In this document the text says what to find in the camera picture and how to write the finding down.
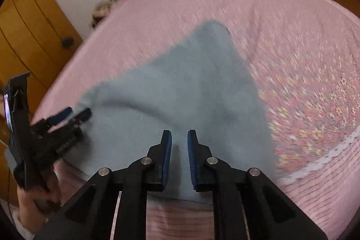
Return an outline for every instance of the white lace trim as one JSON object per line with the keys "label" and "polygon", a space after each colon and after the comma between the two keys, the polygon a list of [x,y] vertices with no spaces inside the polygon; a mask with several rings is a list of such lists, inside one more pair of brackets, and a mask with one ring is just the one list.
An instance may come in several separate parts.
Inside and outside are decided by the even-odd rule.
{"label": "white lace trim", "polygon": [[280,178],[278,180],[279,185],[289,185],[296,181],[296,179],[301,179],[310,174],[310,172],[320,170],[325,164],[332,161],[334,157],[337,157],[345,149],[347,149],[355,140],[355,138],[360,136],[360,126],[349,135],[342,143],[338,144],[335,148],[329,151],[329,153],[314,162],[308,163],[305,167],[301,168],[299,171],[295,171],[292,174]]}

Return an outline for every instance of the pink striped fabric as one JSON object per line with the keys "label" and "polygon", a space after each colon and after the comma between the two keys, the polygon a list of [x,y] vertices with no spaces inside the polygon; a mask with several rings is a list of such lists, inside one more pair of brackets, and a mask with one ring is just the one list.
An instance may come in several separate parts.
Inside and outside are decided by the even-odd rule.
{"label": "pink striped fabric", "polygon": [[[331,0],[120,0],[34,119],[74,106],[86,90],[164,54],[212,19],[229,29],[258,86],[279,185],[336,239],[360,206],[360,21]],[[83,182],[61,164],[56,169],[65,201]],[[203,206],[149,200],[147,223],[148,239],[214,238],[211,210]]]}

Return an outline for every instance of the gray cloth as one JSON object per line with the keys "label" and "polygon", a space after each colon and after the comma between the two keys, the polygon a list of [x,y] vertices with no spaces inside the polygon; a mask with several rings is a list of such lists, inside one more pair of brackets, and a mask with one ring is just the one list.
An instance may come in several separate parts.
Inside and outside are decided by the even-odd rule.
{"label": "gray cloth", "polygon": [[215,21],[149,64],[96,86],[80,100],[84,107],[93,113],[83,126],[88,139],[65,160],[88,176],[128,167],[169,129],[169,182],[159,195],[209,203],[191,184],[187,132],[195,129],[213,156],[274,178],[274,146],[257,90],[228,30]]}

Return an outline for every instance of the person's arm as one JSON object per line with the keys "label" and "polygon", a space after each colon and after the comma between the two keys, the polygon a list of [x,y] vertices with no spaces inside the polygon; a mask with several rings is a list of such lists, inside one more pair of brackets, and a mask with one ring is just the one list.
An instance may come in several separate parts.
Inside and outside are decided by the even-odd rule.
{"label": "person's arm", "polygon": [[46,183],[50,192],[46,192],[39,186],[27,191],[20,187],[17,189],[19,200],[18,220],[25,229],[33,234],[36,234],[47,220],[46,216],[37,209],[34,200],[42,199],[60,202],[60,188],[54,172],[51,173]]}

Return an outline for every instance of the metal screw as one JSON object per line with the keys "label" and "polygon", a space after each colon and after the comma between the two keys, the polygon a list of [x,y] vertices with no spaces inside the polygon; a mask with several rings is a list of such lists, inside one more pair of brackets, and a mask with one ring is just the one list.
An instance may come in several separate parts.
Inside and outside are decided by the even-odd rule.
{"label": "metal screw", "polygon": [[99,175],[100,175],[100,176],[106,176],[106,175],[109,174],[109,173],[110,173],[110,171],[109,171],[108,168],[101,168],[101,169],[99,170]]}
{"label": "metal screw", "polygon": [[219,162],[219,160],[215,157],[208,157],[206,159],[206,162],[208,162],[210,165],[215,165],[217,164],[217,162]]}
{"label": "metal screw", "polygon": [[152,159],[149,157],[144,157],[141,159],[141,164],[143,165],[149,165],[152,162]]}
{"label": "metal screw", "polygon": [[257,168],[251,168],[250,170],[249,170],[249,173],[250,173],[250,175],[251,176],[259,176],[260,175],[260,170],[259,169],[257,169]]}

